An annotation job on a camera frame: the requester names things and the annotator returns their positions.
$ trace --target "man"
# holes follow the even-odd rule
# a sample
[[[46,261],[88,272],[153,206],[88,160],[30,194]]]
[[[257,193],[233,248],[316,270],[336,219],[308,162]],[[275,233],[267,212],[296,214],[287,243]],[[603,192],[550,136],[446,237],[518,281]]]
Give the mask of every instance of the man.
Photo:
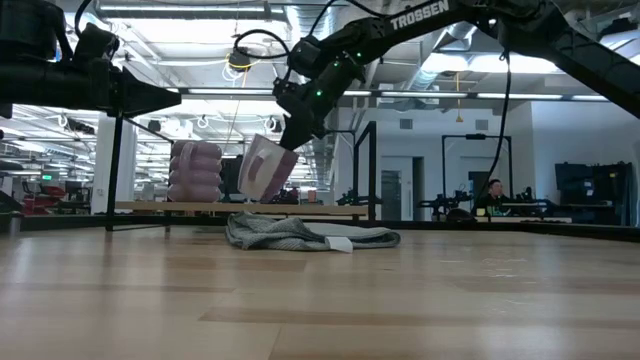
[[[508,203],[511,199],[502,193],[502,183],[498,179],[489,181],[489,194],[478,200],[477,209],[486,209],[489,206],[498,207],[502,203]]]

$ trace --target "wood plank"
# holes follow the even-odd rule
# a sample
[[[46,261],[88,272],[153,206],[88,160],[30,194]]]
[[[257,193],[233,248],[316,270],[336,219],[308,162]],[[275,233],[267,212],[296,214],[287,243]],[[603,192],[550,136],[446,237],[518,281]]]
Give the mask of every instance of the wood plank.
[[[242,251],[220,230],[2,238],[2,359],[640,359],[637,244],[399,231],[353,254]]]
[[[153,201],[116,201],[116,209],[159,211],[249,211],[263,214],[366,215],[366,206],[223,204]]]

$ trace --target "gray cloth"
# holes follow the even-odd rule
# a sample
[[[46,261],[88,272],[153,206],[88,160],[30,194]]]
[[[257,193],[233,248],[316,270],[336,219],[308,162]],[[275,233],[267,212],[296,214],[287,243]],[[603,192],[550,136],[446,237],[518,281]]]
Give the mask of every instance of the gray cloth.
[[[243,250],[328,251],[326,236],[347,237],[354,249],[388,248],[400,243],[400,235],[385,228],[305,224],[299,218],[275,220],[248,212],[229,216],[226,234],[231,245]]]

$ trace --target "black robot arm segment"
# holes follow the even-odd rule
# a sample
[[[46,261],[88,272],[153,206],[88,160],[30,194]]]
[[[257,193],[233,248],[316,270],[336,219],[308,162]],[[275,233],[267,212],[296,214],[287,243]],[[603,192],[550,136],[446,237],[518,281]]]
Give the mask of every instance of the black robot arm segment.
[[[494,26],[489,19],[495,19]],[[571,28],[550,0],[430,0],[386,18],[347,24],[318,41],[301,39],[291,51],[303,85],[277,79],[274,95],[289,112],[281,146],[294,149],[324,136],[324,118],[364,65],[391,47],[444,26],[468,21],[498,39],[506,51],[552,61],[558,68],[640,117],[640,67]]]
[[[89,23],[75,53],[62,10],[43,0],[0,0],[0,104],[99,110],[134,117],[181,103],[180,94],[111,64],[118,38]],[[60,44],[61,59],[49,61]],[[11,117],[11,111],[1,115]]]

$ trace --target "black metal frame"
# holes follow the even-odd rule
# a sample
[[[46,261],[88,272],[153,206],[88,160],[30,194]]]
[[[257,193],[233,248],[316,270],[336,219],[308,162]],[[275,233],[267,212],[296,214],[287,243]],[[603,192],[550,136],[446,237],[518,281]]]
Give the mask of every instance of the black metal frame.
[[[352,180],[353,180],[353,185],[352,185],[352,189],[357,192],[357,178],[356,178],[356,173],[358,171],[358,163],[355,161],[356,159],[356,132],[355,130],[329,130],[327,131],[327,134],[351,134],[351,145],[353,147],[353,170],[352,170],[352,174],[354,174],[352,176]],[[353,215],[352,218],[353,222],[357,225],[358,222],[360,221],[360,215]]]
[[[166,140],[169,144],[173,145],[175,141],[169,139],[168,137],[161,135],[146,126],[140,125],[137,122],[126,119],[122,115],[115,118],[115,128],[113,130],[113,149],[111,150],[111,168],[109,170],[109,191],[107,194],[107,216],[105,222],[105,230],[109,232],[114,231],[114,223],[115,223],[115,210],[116,210],[116,189],[118,188],[118,165],[120,164],[120,146],[122,145],[122,124],[126,121],[140,129],[147,131],[148,133],[155,135],[162,140]],[[170,217],[171,212],[166,213],[166,217]]]
[[[368,216],[369,222],[376,220],[376,180],[377,180],[377,152],[378,152],[378,127],[375,121],[370,121],[360,134],[358,141],[353,147],[353,193],[355,195],[355,203],[358,205],[358,181],[360,173],[360,145],[369,137],[369,194],[368,194]]]
[[[442,135],[442,194],[447,196],[447,154],[445,143],[447,138],[465,139],[470,141],[499,139],[500,136],[469,134],[469,135]],[[511,153],[511,136],[503,137],[507,141],[507,151],[509,152],[509,197],[513,199],[513,155]]]

